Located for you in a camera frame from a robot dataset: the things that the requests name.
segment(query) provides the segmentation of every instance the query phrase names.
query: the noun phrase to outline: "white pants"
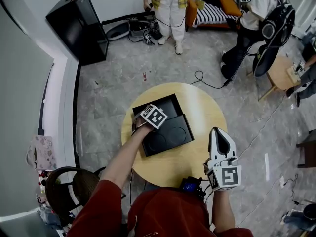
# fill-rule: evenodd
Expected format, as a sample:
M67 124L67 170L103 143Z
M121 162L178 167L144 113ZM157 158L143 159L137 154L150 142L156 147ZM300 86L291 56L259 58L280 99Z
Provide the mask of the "white pants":
M161 34L165 37L168 37L170 36L171 31L175 41L181 42L186 24L184 19L185 15L186 9L179 8L178 0L161 0L158 10L155 11L156 18L164 22L162 23L157 20Z

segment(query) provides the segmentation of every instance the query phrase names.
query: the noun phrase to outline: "red shirt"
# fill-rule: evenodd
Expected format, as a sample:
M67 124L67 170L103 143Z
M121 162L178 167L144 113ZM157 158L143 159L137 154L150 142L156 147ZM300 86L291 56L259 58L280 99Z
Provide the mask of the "red shirt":
M121 189L102 180L76 217L68 237L119 237ZM215 237L209 230L205 204L191 193L172 188L143 192L128 214L128 230L136 237ZM233 228L218 237L252 237L248 229Z

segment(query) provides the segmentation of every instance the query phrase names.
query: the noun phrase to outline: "gray floor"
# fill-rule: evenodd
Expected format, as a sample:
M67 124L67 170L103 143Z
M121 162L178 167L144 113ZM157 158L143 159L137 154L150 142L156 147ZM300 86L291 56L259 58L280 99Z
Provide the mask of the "gray floor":
M225 79L219 70L220 52L236 42L233 32L190 29L185 34L184 53L174 52L173 42L164 46L146 46L120 39L110 43L104 62L82 67L78 95L77 152L82 168L96 170L107 165L120 147L121 124L125 111L139 94L165 82L195 81L194 71L204 71L204 80L220 86ZM255 52L260 44L250 52ZM280 53L297 64L302 59L302 45L290 38ZM296 108L294 97L283 98L276 91L266 100L258 96L270 88L266 76L247 77L252 58L246 57L234 81L223 89L212 89L199 82L195 86L207 92L221 107L228 132L241 156L242 185L231 191L236 225L249 228L254 236L288 236L295 229L279 224L291 209L302 209L291 201L293 183L281 189L278 182L298 174L295 200L316 200L313 169L297 169L300 151L295 144L309 130L316 128L316 96L303 100ZM265 153L270 163L266 180ZM128 193L128 183L124 191ZM132 201L143 190L144 180L135 175ZM211 208L212 199L208 201ZM129 210L129 197L122 201L123 212Z

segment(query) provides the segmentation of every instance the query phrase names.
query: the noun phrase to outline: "striped cushion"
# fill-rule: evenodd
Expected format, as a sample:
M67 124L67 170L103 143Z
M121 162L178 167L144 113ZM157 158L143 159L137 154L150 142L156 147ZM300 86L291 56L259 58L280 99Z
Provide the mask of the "striped cushion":
M226 23L226 18L236 19L235 16L225 14L221 8L205 3L204 10L197 10L197 17L192 26L197 27L201 24L223 24Z

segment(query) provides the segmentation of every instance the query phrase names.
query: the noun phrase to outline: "red sleeve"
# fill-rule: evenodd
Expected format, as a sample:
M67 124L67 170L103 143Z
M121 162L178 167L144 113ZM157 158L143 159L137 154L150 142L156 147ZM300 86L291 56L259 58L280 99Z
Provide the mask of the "red sleeve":
M108 180L102 180L75 218L67 237L117 237L121 222L121 189Z
M253 237L251 230L246 228L232 228L216 235L217 237Z

